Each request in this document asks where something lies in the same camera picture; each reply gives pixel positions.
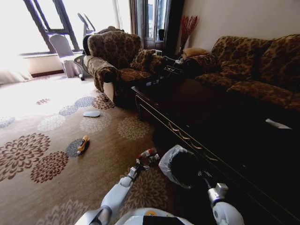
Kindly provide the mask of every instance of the throw pillow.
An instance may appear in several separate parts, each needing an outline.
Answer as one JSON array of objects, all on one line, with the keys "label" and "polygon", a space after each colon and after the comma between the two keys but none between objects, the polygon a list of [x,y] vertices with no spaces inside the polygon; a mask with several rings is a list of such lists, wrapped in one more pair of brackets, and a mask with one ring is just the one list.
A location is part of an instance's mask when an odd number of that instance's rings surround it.
[{"label": "throw pillow", "polygon": [[221,75],[235,80],[248,80],[251,78],[254,56],[247,56],[236,60],[221,63]]},{"label": "throw pillow", "polygon": [[151,55],[155,53],[155,50],[147,50],[147,49],[140,49],[138,54],[134,57],[132,62],[130,63],[130,68],[137,69],[140,71],[147,71],[150,61]]},{"label": "throw pillow", "polygon": [[187,58],[190,58],[193,56],[207,55],[209,53],[210,53],[209,51],[206,51],[203,48],[186,48],[186,49],[183,49],[182,57],[184,60],[186,60]]}]

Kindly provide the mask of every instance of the coffee table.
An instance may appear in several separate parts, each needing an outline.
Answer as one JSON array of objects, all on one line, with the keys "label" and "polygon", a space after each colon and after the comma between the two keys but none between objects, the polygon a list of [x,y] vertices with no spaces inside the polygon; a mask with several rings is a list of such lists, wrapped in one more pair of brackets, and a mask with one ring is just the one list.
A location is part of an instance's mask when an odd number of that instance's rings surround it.
[{"label": "coffee table", "polygon": [[[287,198],[284,184],[296,176],[295,160],[280,153],[287,147],[282,139],[290,142],[292,135],[265,123],[256,105],[183,77],[132,90],[140,119],[142,112],[152,115],[275,221],[299,222],[293,202],[300,197]],[[279,173],[285,176],[270,188]]]}]

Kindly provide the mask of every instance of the drawer handle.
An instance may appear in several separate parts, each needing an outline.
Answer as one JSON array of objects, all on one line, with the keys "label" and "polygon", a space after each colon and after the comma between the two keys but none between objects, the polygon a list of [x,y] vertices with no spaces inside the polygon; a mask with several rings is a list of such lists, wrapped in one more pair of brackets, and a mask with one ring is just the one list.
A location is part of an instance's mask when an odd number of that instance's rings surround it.
[{"label": "drawer handle", "polygon": [[191,140],[189,137],[183,136],[183,135],[180,133],[180,131],[178,131],[178,134],[179,134],[180,137],[181,137],[183,140],[185,140],[185,141],[190,141],[190,140]]},{"label": "drawer handle", "polygon": [[180,136],[183,140],[185,140],[185,141],[191,141],[191,139],[190,139],[189,137],[183,136],[183,135],[181,134],[181,132],[180,132],[179,129],[173,128],[170,122],[169,122],[169,127],[171,128],[171,130],[172,130],[173,132],[178,133],[179,136]]},{"label": "drawer handle", "polygon": [[177,129],[174,129],[173,127],[172,127],[172,125],[171,125],[171,123],[169,122],[169,127],[171,128],[171,130],[173,131],[173,132],[179,132],[179,130],[177,130]]},{"label": "drawer handle", "polygon": [[204,154],[205,155],[205,157],[207,158],[207,159],[209,159],[209,160],[211,160],[211,161],[218,161],[216,158],[211,158],[211,157],[209,157],[208,155],[206,155],[206,154]]},{"label": "drawer handle", "polygon": [[197,150],[201,150],[202,148],[201,147],[197,147],[195,146],[192,142],[190,142],[191,146],[194,148],[194,149],[197,149]]}]

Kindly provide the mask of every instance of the wall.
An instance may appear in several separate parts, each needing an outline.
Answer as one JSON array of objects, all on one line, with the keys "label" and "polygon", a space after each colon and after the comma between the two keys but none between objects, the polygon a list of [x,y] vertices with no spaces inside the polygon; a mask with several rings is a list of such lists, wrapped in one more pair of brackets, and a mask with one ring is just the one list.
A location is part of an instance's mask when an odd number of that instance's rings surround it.
[{"label": "wall", "polygon": [[31,74],[62,69],[60,59],[57,55],[29,57],[25,58],[24,60],[26,61],[29,73]]},{"label": "wall", "polygon": [[211,50],[223,35],[268,39],[300,33],[300,0],[185,0],[183,15],[201,19],[186,48]]}]

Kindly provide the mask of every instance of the sofa armrest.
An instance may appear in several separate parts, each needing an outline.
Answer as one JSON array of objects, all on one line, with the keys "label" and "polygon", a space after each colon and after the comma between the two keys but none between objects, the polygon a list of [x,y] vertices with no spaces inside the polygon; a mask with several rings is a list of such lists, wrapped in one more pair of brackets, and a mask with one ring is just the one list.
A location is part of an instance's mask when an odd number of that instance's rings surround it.
[{"label": "sofa armrest", "polygon": [[184,71],[189,77],[196,77],[216,69],[217,58],[212,54],[193,56],[184,62]]},{"label": "sofa armrest", "polygon": [[166,60],[159,55],[151,55],[151,61],[149,65],[149,71],[156,75],[158,74],[165,66]]},{"label": "sofa armrest", "polygon": [[87,62],[88,72],[94,77],[95,86],[103,92],[103,82],[120,80],[120,71],[99,57],[91,56]]}]

